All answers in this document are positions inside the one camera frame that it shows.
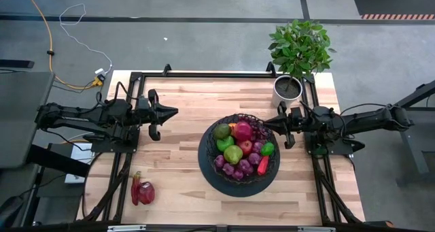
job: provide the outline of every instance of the green lime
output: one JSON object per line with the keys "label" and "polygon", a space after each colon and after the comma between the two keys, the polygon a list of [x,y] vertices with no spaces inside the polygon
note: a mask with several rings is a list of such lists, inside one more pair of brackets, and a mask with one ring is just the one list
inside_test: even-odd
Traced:
{"label": "green lime", "polygon": [[271,155],[274,150],[275,150],[275,146],[270,142],[266,142],[263,145],[263,147],[261,147],[261,155],[263,156]]}

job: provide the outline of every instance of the yellow cable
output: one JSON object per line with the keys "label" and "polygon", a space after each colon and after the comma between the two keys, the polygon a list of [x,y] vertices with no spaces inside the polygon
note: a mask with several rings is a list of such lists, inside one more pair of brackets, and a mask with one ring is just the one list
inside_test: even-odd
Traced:
{"label": "yellow cable", "polygon": [[[36,4],[36,2],[35,2],[34,0],[31,0],[31,1],[32,1],[33,5],[36,7],[36,9],[38,10],[39,14],[41,15],[41,17],[42,17],[42,19],[43,19],[43,22],[46,24],[47,31],[48,31],[48,36],[50,37],[50,51],[52,52],[52,51],[53,51],[52,32],[51,32],[51,30],[50,30],[50,27],[48,26],[48,23],[47,23],[46,17],[45,17],[44,14],[42,13],[42,11],[40,10],[40,8],[39,8],[38,5]],[[50,68],[50,71],[53,73],[53,68],[52,68],[52,55],[49,54],[48,56],[50,57],[50,58],[48,59],[48,66],[49,66],[49,68]],[[70,84],[68,84],[68,83],[66,83],[66,82],[64,82],[64,81],[62,81],[58,76],[56,76],[56,74],[54,74],[54,76],[56,77],[56,79],[57,79],[60,83],[64,84],[65,86],[68,86],[69,88],[72,88],[72,89],[77,89],[77,90],[86,90],[86,89],[89,89],[89,88],[93,88],[93,87],[95,87],[95,85],[90,85],[90,86],[73,86],[73,85],[70,85]]]}

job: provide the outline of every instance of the concrete floor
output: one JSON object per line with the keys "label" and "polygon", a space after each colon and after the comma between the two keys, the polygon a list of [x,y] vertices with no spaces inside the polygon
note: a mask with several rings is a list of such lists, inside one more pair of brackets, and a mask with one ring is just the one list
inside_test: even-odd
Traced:
{"label": "concrete floor", "polygon": [[[95,16],[301,18],[299,0],[36,0],[46,14],[60,14],[85,3]],[[307,0],[314,18],[357,18],[353,0]],[[0,13],[36,14],[29,0],[0,0]],[[81,14],[80,9],[70,14]],[[108,67],[99,54],[69,39],[51,22],[54,70],[72,84],[85,84],[93,71]],[[340,107],[360,103],[395,103],[435,78],[433,26],[327,25],[332,69]],[[268,33],[274,24],[225,23],[80,23],[71,34],[112,59],[114,69],[263,71],[270,61]],[[35,61],[34,71],[48,70],[48,36],[42,22],[1,21],[0,57]],[[95,90],[81,95],[53,88],[49,101],[90,107]],[[59,129],[65,137],[79,131]],[[435,230],[433,186],[398,188],[396,178],[413,171],[398,133],[374,131],[356,136],[366,148],[355,154],[366,220],[390,220],[397,227]],[[61,142],[38,133],[35,143]]]}

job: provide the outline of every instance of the potted plant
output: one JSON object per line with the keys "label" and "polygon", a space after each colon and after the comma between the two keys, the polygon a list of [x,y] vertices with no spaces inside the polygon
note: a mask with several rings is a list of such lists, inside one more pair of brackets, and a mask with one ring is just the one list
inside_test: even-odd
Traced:
{"label": "potted plant", "polygon": [[329,69],[332,59],[327,50],[336,51],[328,48],[326,30],[316,22],[294,20],[292,24],[277,26],[277,31],[269,36],[273,41],[268,47],[272,63],[280,65],[278,71],[284,73],[273,84],[272,104],[278,106],[285,101],[289,105],[302,94],[302,77]]}

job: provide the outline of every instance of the butcher block tabletop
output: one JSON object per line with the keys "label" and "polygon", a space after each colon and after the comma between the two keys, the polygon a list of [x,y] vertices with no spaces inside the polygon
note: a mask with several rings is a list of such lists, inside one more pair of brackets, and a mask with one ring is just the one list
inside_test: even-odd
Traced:
{"label": "butcher block tabletop", "polygon": [[[117,82],[128,87],[131,72],[114,71],[108,99],[114,96]],[[319,104],[339,112],[332,74],[318,73],[315,81]],[[271,105],[273,82],[274,79],[249,78],[147,78],[143,94],[156,89],[160,103],[178,108],[179,113],[159,126],[159,142],[150,139],[147,125],[141,128],[130,167],[122,223],[320,225],[313,166],[302,134],[295,133],[296,144],[286,150],[285,137],[275,133],[281,153],[279,172],[268,188],[251,197],[231,197],[215,190],[198,165],[199,142],[215,121],[236,113],[252,114],[262,120],[277,115],[277,109]],[[125,96],[120,90],[118,97]],[[299,105],[295,101],[291,107]],[[113,159],[113,153],[102,154],[90,170],[85,189],[87,214],[107,190]],[[330,161],[338,194],[364,220],[351,162],[343,156],[331,156]],[[150,205],[135,206],[131,202],[132,176],[137,171],[141,171],[142,182],[150,181],[156,189],[156,198]],[[112,201],[111,218],[118,191]],[[333,219],[328,195],[326,201],[329,217]]]}

